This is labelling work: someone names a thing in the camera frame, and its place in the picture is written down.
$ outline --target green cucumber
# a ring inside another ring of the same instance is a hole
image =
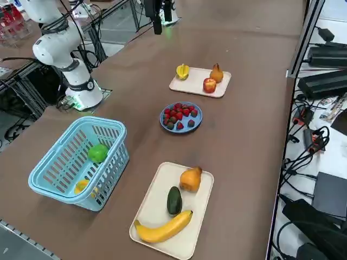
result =
[[[172,187],[168,194],[168,202],[166,204],[170,215],[177,215],[182,210],[182,197],[177,187]]]

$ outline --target beige tray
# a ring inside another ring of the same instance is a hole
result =
[[[164,162],[159,166],[129,229],[129,235],[135,242],[181,260],[189,259],[194,254],[214,182],[214,177],[211,173],[202,172],[200,188],[197,193],[180,189],[183,201],[182,211],[192,210],[193,216],[190,223],[174,237],[161,243],[151,244],[144,242],[137,235],[133,223],[135,219],[138,219],[141,224],[156,228],[171,220],[166,209],[167,196],[172,186],[179,187],[179,177],[187,169],[188,167],[171,162]]]
[[[227,90],[232,75],[224,71],[222,82],[217,84],[216,90],[213,93],[208,94],[203,91],[203,81],[210,77],[210,73],[211,69],[189,68],[188,78],[186,80],[180,80],[176,75],[171,81],[169,88],[174,91],[221,98]]]

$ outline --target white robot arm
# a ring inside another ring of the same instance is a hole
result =
[[[51,24],[62,17],[55,0],[23,0],[21,4],[37,23]],[[42,63],[62,71],[69,83],[66,95],[73,97],[74,107],[81,111],[96,106],[102,100],[102,92],[84,62],[70,55],[82,41],[82,29],[72,21],[61,20],[36,41],[33,52]]]

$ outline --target banana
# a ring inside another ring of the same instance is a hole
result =
[[[137,234],[143,241],[149,243],[159,243],[168,240],[182,231],[185,226],[189,224],[192,215],[193,212],[191,210],[183,211],[165,225],[156,229],[143,226],[138,220],[134,221],[134,225]]]

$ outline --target apple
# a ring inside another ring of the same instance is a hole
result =
[[[216,90],[217,82],[214,79],[208,77],[204,79],[203,89],[206,93],[213,93]]]

